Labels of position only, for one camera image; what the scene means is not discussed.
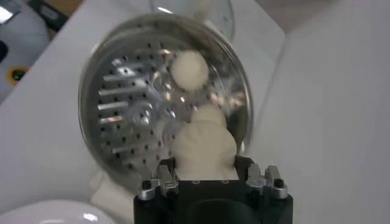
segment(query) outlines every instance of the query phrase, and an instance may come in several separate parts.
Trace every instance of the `white dough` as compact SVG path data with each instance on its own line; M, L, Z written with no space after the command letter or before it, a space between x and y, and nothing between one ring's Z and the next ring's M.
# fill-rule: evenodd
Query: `white dough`
M176 173L181 180L237 180L236 142L213 122L186 124L173 142Z
M210 121L226 127L226 119L224 113L216 105L211 103L200 106L191 115L191 122Z
M187 91L200 89L208 80L208 66L199 52L183 51L171 66L176 84Z

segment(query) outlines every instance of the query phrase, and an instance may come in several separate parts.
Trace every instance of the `metal bracket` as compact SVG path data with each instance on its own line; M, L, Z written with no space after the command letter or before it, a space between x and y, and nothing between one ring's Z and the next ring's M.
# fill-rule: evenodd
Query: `metal bracket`
M278 167L268 166L266 169L266 178L269 180L269 187L271 188L271 195L276 199L284 199L288 196L288 187L280 178Z
M267 186L268 181L260 174L258 164L252 163L248 168L248 180L246 181L246 184L256 189L260 195L263 195L264 188Z
M142 201L148 201L155 197L155 189L160 185L159 179L152 179L149 169L141 169L141 184L138 186L138 198Z
M179 182L173 179L167 165L160 165L157 168L157 176L160 179L161 194L166 197L168 192L177 194L179 192Z

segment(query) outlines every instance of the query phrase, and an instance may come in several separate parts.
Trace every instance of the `black screw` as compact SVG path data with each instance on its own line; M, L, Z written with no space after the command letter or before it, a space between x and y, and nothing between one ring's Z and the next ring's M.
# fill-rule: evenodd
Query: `black screw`
M142 181L142 190L148 190L152 187L152 182L150 180Z
M285 182L282 179L280 178L274 179L274 187L284 188L284 186L285 186Z

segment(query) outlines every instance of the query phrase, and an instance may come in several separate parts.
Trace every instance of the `black base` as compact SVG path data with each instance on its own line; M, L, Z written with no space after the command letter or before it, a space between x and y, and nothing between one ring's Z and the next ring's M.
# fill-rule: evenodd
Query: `black base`
M276 200L266 189L259 196L245 183L247 174L242 166L247 168L250 162L246 158L236 160L240 180L228 183L179 181L177 195L171 193L164 197L157 188L156 197L150 201L136 197L135 224L292 224L293 198L290 195Z

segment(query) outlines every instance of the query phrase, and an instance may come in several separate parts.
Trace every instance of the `perforated metal disc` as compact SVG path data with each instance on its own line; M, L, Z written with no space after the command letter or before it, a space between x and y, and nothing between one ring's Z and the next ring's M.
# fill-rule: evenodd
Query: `perforated metal disc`
M180 89L169 67L180 51L199 51L210 74L195 92ZM230 46L204 25L152 14L115 29L87 64L79 91L79 120L91 153L130 190L137 174L171 156L171 144L191 113L211 102L227 118L242 153L252 130L244 69Z

